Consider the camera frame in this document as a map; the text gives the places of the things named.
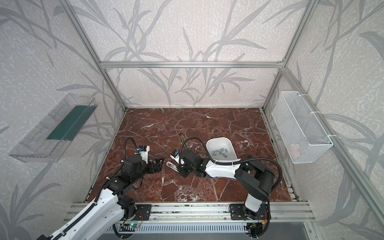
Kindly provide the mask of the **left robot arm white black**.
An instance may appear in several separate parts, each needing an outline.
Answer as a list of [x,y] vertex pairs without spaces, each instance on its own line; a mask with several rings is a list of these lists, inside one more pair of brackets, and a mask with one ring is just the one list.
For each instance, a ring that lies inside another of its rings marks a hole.
[[135,201],[127,196],[145,175],[159,173],[164,159],[144,161],[135,154],[122,160],[119,169],[104,183],[96,197],[67,224],[39,240],[96,240],[123,218],[132,218]]

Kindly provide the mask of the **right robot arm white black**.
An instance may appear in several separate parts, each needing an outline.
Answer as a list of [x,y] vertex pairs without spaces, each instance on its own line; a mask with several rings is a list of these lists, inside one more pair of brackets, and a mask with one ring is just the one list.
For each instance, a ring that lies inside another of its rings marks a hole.
[[174,150],[171,158],[178,162],[177,171],[183,178],[194,174],[199,178],[229,178],[237,180],[248,196],[244,203],[244,211],[249,217],[254,216],[262,204],[269,201],[273,192],[282,180],[280,164],[269,158],[253,158],[219,162],[210,158],[200,158],[190,149],[182,152]]

